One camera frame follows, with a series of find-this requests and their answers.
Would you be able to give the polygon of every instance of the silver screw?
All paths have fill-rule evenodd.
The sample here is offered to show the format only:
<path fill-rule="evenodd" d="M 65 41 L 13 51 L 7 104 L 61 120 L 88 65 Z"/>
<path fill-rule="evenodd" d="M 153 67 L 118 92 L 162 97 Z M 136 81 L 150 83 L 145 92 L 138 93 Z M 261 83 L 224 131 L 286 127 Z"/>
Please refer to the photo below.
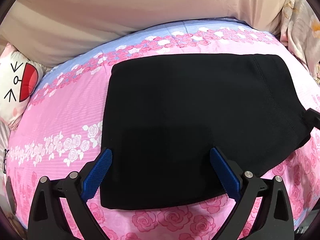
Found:
<path fill-rule="evenodd" d="M 253 173 L 251 171 L 246 171 L 244 173 L 244 175 L 247 177 L 247 178 L 252 178 L 253 177 Z"/>
<path fill-rule="evenodd" d="M 47 177 L 46 176 L 41 177 L 41 179 L 40 179 L 41 183 L 45 183 L 46 181 L 47 181 Z"/>
<path fill-rule="evenodd" d="M 282 178 L 280 176 L 276 176 L 276 181 L 281 182 Z"/>
<path fill-rule="evenodd" d="M 76 172 L 76 171 L 71 172 L 69 177 L 72 179 L 75 179 L 76 177 L 78 177 L 78 172 Z"/>

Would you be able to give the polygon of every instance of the blue textured pad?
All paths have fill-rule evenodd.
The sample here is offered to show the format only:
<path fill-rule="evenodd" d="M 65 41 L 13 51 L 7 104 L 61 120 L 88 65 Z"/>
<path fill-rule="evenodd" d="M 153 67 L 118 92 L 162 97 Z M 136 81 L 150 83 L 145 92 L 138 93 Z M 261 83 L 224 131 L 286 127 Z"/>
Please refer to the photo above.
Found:
<path fill-rule="evenodd" d="M 81 198 L 86 203 L 94 197 L 112 163 L 112 152 L 106 149 L 82 184 Z"/>
<path fill-rule="evenodd" d="M 238 202 L 241 198 L 241 184 L 227 162 L 216 148 L 210 150 L 210 163 L 229 198 Z"/>

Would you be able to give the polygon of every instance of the black fabric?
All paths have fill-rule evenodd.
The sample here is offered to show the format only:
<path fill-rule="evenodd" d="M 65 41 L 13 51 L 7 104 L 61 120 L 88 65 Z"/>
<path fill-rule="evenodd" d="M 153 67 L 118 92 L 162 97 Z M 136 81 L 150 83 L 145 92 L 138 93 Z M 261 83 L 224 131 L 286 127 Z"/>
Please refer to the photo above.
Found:
<path fill-rule="evenodd" d="M 310 139 L 289 70 L 276 55 L 181 54 L 115 65 L 102 147 L 113 163 L 101 205 L 152 209 L 224 193 L 209 161 L 218 146 L 257 176 Z"/>

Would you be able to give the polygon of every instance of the bed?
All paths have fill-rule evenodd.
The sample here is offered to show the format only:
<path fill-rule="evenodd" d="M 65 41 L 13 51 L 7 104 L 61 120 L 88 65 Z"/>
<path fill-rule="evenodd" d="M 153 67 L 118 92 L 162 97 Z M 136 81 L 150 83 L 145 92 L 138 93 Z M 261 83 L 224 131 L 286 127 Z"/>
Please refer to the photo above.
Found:
<path fill-rule="evenodd" d="M 39 179 L 44 175 L 64 178 L 71 171 L 80 171 L 99 154 L 112 66 L 137 57 L 182 53 L 279 55 L 289 68 L 302 105 L 320 111 L 320 88 L 301 63 L 273 35 L 234 18 L 167 23 L 108 42 L 47 73 L 33 93 L 18 129 L 10 134 L 7 176 L 12 178 L 17 217 L 26 228 Z M 296 229 L 320 197 L 317 129 L 311 132 L 308 143 L 263 178 L 275 175 L 285 182 Z M 137 183 L 142 182 L 143 178 L 137 178 Z M 240 237 L 249 234 L 260 202 L 258 198 Z M 222 195 L 160 210 L 108 210 L 100 205 L 99 190 L 87 203 L 111 240 L 208 240 L 234 204 Z M 73 234 L 82 239 L 67 202 L 62 200 L 62 206 Z"/>

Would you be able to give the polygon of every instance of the cartoon face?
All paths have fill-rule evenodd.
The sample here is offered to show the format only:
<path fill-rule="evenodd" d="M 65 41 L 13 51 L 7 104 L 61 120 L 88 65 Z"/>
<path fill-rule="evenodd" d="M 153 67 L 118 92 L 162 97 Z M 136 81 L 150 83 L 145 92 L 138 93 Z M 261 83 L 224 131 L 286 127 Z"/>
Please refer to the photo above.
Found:
<path fill-rule="evenodd" d="M 8 77 L 12 79 L 12 88 L 9 89 L 7 94 L 4 96 L 4 99 L 7 99 L 10 102 L 22 102 L 32 94 L 34 91 L 39 74 L 37 69 L 30 63 L 25 63 L 23 73 L 21 74 L 21 68 L 24 63 L 18 64 L 16 61 L 15 65 L 11 63 L 12 76 Z"/>

